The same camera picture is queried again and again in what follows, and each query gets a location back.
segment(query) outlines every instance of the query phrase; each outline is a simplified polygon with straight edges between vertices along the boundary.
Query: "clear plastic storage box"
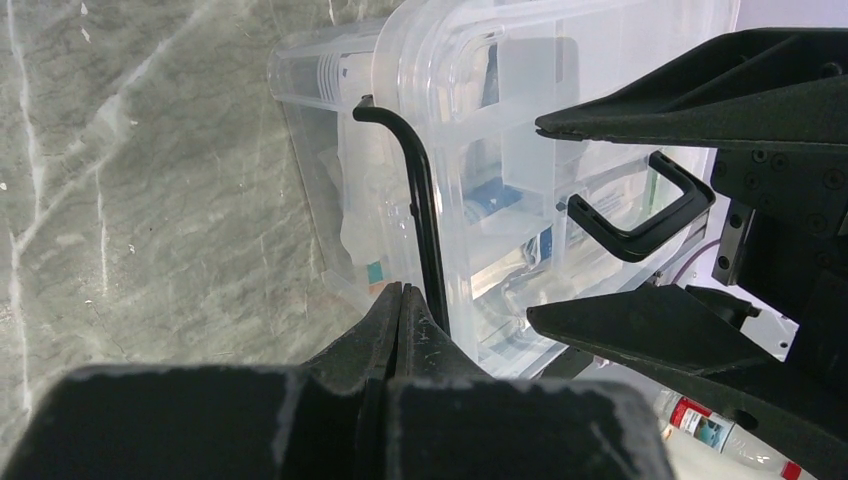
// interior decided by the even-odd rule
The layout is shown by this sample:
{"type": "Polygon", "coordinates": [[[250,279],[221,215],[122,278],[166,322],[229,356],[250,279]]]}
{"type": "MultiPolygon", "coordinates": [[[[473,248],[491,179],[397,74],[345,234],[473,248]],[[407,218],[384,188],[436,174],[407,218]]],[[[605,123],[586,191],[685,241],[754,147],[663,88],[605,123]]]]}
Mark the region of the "clear plastic storage box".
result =
{"type": "MultiPolygon", "coordinates": [[[[283,40],[270,60],[323,253],[324,281],[361,311],[386,282],[421,285],[403,154],[358,123],[360,98],[404,117],[430,156],[451,335],[495,376],[538,372],[565,346],[528,306],[633,288],[687,232],[638,264],[562,210],[579,193],[632,228],[679,191],[650,146],[555,141],[536,117],[624,86],[732,29],[738,0],[407,0],[388,19],[283,40]]],[[[665,149],[702,175],[707,151],[665,149]]]]}

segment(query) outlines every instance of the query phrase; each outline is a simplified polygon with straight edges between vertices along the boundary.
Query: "black metal hook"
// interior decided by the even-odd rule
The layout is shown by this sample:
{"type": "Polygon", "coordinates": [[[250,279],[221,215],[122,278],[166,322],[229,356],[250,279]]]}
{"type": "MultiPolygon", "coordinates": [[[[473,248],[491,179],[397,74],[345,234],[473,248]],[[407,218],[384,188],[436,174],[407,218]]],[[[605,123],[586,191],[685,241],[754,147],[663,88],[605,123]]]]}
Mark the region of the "black metal hook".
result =
{"type": "Polygon", "coordinates": [[[421,139],[412,126],[400,115],[385,108],[375,107],[372,95],[362,97],[362,101],[353,109],[353,118],[358,122],[378,123],[388,128],[403,149],[409,194],[412,198],[409,210],[415,219],[415,233],[418,238],[418,254],[424,276],[427,306],[433,314],[436,325],[450,335],[442,249],[439,242],[439,226],[436,222],[436,202],[433,196],[433,177],[424,144],[421,143],[421,139]]]}

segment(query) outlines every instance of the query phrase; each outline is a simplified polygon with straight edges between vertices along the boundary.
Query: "black plastic part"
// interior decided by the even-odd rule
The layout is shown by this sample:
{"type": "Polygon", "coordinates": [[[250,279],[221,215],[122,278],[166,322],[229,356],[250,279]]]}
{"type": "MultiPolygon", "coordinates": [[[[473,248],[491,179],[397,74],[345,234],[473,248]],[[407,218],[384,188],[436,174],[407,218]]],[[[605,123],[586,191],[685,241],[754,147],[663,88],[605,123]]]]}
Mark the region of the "black plastic part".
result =
{"type": "Polygon", "coordinates": [[[639,393],[604,382],[491,379],[432,323],[420,290],[393,283],[359,324],[302,367],[73,372],[40,402],[2,478],[672,473],[639,393]]]}
{"type": "Polygon", "coordinates": [[[710,187],[657,151],[648,165],[674,183],[683,195],[633,230],[616,228],[579,195],[568,199],[568,216],[607,251],[626,262],[640,262],[704,214],[715,202],[710,187]]]}
{"type": "Polygon", "coordinates": [[[748,317],[758,317],[761,310],[754,307],[751,302],[740,300],[733,295],[713,288],[696,287],[687,285],[686,292],[703,303],[718,318],[730,324],[733,328],[740,330],[748,317]]]}
{"type": "Polygon", "coordinates": [[[716,192],[818,238],[848,234],[848,155],[719,150],[716,192]]]}
{"type": "Polygon", "coordinates": [[[388,396],[386,478],[674,478],[656,417],[626,385],[396,379],[388,396]]]}
{"type": "Polygon", "coordinates": [[[489,378],[433,322],[421,291],[410,285],[404,288],[399,325],[395,377],[489,378]]]}
{"type": "Polygon", "coordinates": [[[353,109],[353,118],[359,122],[379,123],[388,128],[403,150],[409,193],[412,197],[409,209],[415,219],[427,306],[436,325],[450,335],[433,177],[427,151],[412,126],[391,110],[375,107],[374,97],[371,95],[362,97],[362,101],[353,109]]]}
{"type": "Polygon", "coordinates": [[[848,280],[823,271],[813,287],[786,363],[848,398],[848,280]]]}
{"type": "Polygon", "coordinates": [[[752,416],[751,433],[817,478],[848,478],[845,402],[677,286],[532,307],[527,319],[729,418],[752,416]]]}
{"type": "Polygon", "coordinates": [[[536,125],[567,140],[845,153],[846,42],[846,29],[729,33],[536,125]]]}

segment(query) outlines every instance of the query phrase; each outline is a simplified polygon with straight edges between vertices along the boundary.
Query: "marble wall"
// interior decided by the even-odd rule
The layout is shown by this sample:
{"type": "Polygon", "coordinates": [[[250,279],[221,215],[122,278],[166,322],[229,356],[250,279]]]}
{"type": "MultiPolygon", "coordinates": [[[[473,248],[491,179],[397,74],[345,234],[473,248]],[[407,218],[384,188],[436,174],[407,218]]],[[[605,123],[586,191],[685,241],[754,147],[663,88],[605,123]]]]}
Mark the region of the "marble wall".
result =
{"type": "Polygon", "coordinates": [[[0,3],[0,465],[75,367],[299,363],[358,319],[266,65],[399,3],[0,3]]]}

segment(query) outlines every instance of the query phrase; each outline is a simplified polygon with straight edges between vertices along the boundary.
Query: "black plastic handle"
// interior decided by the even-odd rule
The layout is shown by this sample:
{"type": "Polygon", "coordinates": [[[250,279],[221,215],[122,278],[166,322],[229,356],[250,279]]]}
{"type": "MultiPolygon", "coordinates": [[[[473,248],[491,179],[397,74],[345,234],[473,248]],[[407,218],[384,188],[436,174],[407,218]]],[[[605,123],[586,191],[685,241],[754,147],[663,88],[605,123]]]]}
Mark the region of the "black plastic handle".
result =
{"type": "Polygon", "coordinates": [[[568,216],[608,252],[625,262],[644,260],[715,202],[715,194],[709,186],[662,152],[652,153],[648,165],[677,185],[683,196],[633,230],[616,228],[580,195],[568,199],[568,216]]]}
{"type": "Polygon", "coordinates": [[[430,159],[427,157],[427,151],[424,150],[424,144],[421,143],[421,139],[412,126],[400,115],[385,108],[375,107],[372,95],[362,97],[362,101],[353,109],[353,119],[358,122],[383,125],[392,132],[403,149],[409,194],[412,197],[409,210],[415,219],[418,255],[421,259],[427,306],[433,314],[436,325],[450,335],[442,249],[439,242],[439,226],[436,223],[436,202],[433,196],[430,159]]]}

